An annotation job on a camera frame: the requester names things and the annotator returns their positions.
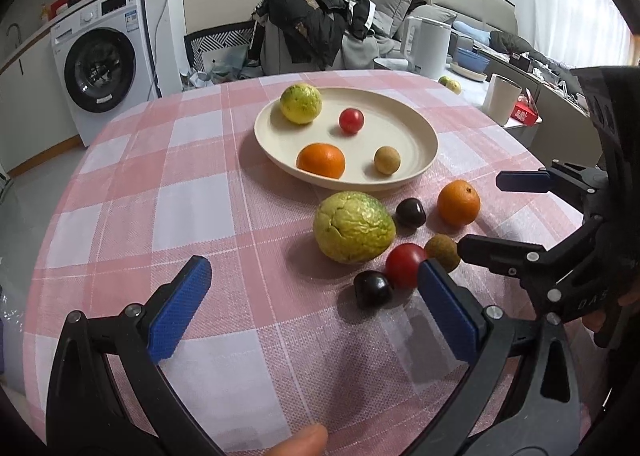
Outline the person right hand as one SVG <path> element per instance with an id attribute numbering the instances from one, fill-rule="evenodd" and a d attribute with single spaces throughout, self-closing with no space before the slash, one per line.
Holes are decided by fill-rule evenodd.
<path id="1" fill-rule="evenodd" d="M 608 320 L 608 312 L 614 309 L 631 308 L 631 312 L 639 311 L 640 300 L 640 282 L 636 280 L 620 298 L 617 299 L 616 306 L 610 306 L 608 309 L 594 311 L 582 318 L 582 324 L 590 332 L 600 332 Z"/>

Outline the person left hand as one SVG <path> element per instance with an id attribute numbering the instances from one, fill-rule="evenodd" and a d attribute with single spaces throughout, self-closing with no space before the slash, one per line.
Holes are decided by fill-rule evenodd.
<path id="1" fill-rule="evenodd" d="M 271 447 L 265 456 L 319 456 L 326 450 L 329 433 L 322 424 L 310 424 L 289 439 Z"/>

